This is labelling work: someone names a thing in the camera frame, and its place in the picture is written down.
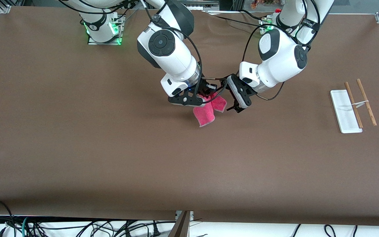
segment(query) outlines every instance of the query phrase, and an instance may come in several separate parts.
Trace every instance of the white tray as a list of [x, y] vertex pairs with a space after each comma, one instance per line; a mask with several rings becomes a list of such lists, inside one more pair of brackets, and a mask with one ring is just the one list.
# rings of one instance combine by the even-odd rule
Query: white tray
[[336, 112], [337, 121], [339, 122], [340, 132], [362, 132], [362, 129], [359, 128], [358, 122], [356, 121], [347, 90], [332, 90], [330, 91], [330, 95], [331, 100], [333, 101], [334, 111]]

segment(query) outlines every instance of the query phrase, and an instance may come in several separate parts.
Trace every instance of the pink sponge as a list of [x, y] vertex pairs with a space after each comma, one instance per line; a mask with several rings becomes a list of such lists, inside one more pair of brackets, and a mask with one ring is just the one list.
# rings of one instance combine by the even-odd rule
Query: pink sponge
[[[216, 93], [212, 96], [208, 96], [207, 98], [203, 98], [207, 101], [213, 98], [215, 95]], [[212, 123], [215, 120], [214, 111], [219, 111], [223, 113], [224, 109], [226, 108], [226, 105], [226, 100], [223, 97], [218, 96], [212, 102], [205, 104], [203, 107], [194, 107], [193, 112], [198, 120], [198, 123], [200, 124], [200, 127]]]
[[226, 108], [227, 102], [222, 96], [217, 96], [217, 98], [213, 100], [211, 104], [215, 111], [219, 111], [220, 113], [223, 113], [224, 109]]
[[206, 126], [215, 120], [212, 103], [207, 103], [203, 107], [194, 107], [192, 111], [194, 112], [194, 115], [197, 118], [200, 127]]

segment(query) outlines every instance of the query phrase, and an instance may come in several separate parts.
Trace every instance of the brown tabletop surface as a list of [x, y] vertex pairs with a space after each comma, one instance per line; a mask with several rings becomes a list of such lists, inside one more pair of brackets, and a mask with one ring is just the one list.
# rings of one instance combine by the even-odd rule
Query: brown tabletop surface
[[[204, 75], [235, 73], [254, 27], [193, 13]], [[63, 8], [0, 15], [0, 199], [14, 214], [173, 219], [194, 210], [205, 221], [379, 225], [373, 15], [329, 15], [308, 66], [277, 99], [254, 97], [203, 128], [191, 107], [167, 102], [164, 72], [138, 54], [144, 11], [126, 22], [121, 46], [87, 45], [79, 21]], [[261, 62], [258, 38], [248, 62]], [[361, 107], [364, 131], [341, 134], [329, 91], [348, 81], [360, 100], [357, 78], [378, 126]]]

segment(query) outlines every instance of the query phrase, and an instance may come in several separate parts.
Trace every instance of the white floor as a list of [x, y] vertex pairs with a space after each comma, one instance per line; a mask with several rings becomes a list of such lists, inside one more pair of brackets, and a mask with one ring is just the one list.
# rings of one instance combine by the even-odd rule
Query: white floor
[[[43, 223], [42, 227], [62, 228], [69, 226], [83, 226], [89, 222], [58, 222]], [[114, 228], [120, 228], [125, 222], [111, 222]], [[193, 222], [191, 223], [189, 237], [199, 237], [207, 234], [206, 237], [291, 237], [296, 228], [296, 224], [255, 224], [255, 223], [223, 223], [223, 222]], [[0, 231], [4, 228], [4, 224], [0, 224]], [[173, 224], [159, 224], [158, 229], [167, 236]], [[351, 237], [353, 234], [353, 225], [333, 225], [337, 237]], [[75, 237], [81, 228], [66, 230], [46, 230], [48, 237]], [[92, 228], [88, 228], [81, 237], [89, 237]], [[150, 236], [153, 233], [152, 225], [149, 226]], [[12, 237], [13, 229], [7, 228], [3, 237]], [[17, 236], [21, 237], [21, 233], [17, 231]], [[107, 233], [102, 231], [96, 232], [95, 237], [109, 237]], [[147, 228], [143, 227], [131, 232], [132, 237], [146, 237]], [[296, 237], [327, 237], [324, 232], [323, 225], [306, 225], [303, 224], [298, 230]], [[356, 237], [379, 237], [379, 226], [359, 226]]]

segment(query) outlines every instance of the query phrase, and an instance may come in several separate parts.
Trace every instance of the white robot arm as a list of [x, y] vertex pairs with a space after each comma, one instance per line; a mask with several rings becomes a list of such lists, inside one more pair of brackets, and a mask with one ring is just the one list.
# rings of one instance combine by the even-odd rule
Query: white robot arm
[[[197, 94], [208, 96], [215, 92], [216, 87], [200, 81], [200, 66], [183, 42], [184, 37], [194, 30], [194, 16], [176, 0], [159, 1], [159, 5], [154, 5], [159, 8], [152, 17], [154, 22], [150, 22], [138, 36], [138, 52], [152, 66], [166, 72], [161, 85], [170, 103], [202, 107], [205, 101]], [[199, 81], [198, 93], [194, 93]]]
[[[118, 34], [118, 14], [107, 7], [125, 6], [135, 0], [59, 0], [64, 5], [80, 12], [89, 36], [96, 42], [109, 42]], [[166, 75], [161, 80], [169, 102], [179, 105], [204, 106], [201, 96], [188, 96], [200, 81], [200, 66], [184, 44], [183, 39], [194, 30], [191, 11], [176, 0], [147, 0], [159, 9], [148, 27], [137, 39], [138, 52], [152, 66], [161, 68]], [[198, 94], [208, 96], [216, 86], [205, 80], [198, 85]]]
[[127, 0], [59, 0], [80, 12], [87, 33], [95, 42], [109, 42], [118, 33], [118, 13], [108, 7], [128, 4]]
[[279, 14], [272, 15], [273, 22], [287, 33], [296, 36], [299, 43], [277, 28], [261, 36], [258, 50], [263, 62], [259, 65], [241, 62], [239, 78], [235, 75], [227, 78], [235, 99], [232, 108], [236, 112], [239, 113], [251, 105], [250, 96], [287, 81], [306, 67], [308, 48], [305, 45], [309, 45], [314, 39], [333, 1], [305, 0], [307, 11], [304, 9], [302, 0], [287, 1]]

